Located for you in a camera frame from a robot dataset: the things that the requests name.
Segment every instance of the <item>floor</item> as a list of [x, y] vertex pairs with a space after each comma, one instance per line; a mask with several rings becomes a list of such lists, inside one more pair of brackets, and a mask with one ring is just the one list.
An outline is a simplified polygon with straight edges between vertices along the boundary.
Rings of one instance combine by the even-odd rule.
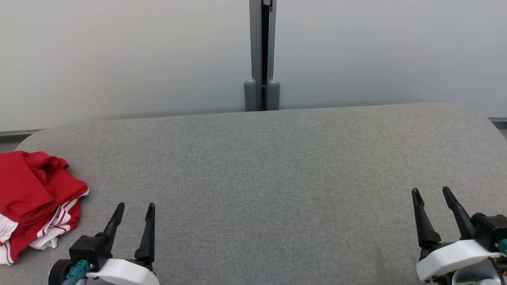
[[[493, 122], [493, 125], [507, 139], [507, 122]], [[0, 136], [0, 153], [14, 151], [16, 147], [29, 135]]]

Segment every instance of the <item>folded clothing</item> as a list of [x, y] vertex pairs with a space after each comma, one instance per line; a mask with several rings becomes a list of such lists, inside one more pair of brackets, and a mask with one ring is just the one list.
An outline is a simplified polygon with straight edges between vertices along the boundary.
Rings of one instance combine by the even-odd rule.
[[0, 154], [0, 264], [13, 264], [27, 247], [56, 247], [57, 236], [78, 226], [79, 197], [89, 193], [68, 163], [44, 152]]

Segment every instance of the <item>gray table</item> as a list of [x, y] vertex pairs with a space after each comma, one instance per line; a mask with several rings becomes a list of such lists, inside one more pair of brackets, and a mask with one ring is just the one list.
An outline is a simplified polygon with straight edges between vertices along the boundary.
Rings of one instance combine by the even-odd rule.
[[117, 258], [133, 257], [157, 206], [160, 284], [417, 284], [413, 187], [444, 241], [459, 232], [442, 186], [470, 214], [507, 213], [507, 141], [462, 105], [94, 122], [18, 149], [65, 158], [91, 193], [80, 226], [58, 248], [0, 266], [2, 285], [45, 284], [121, 201]]

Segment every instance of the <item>white wall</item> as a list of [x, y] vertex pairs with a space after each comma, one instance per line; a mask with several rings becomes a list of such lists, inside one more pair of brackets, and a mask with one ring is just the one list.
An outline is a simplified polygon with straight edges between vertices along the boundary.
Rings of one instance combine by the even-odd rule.
[[277, 0], [280, 108], [446, 101], [507, 117], [507, 1]]
[[0, 0], [0, 132], [240, 112], [240, 0]]

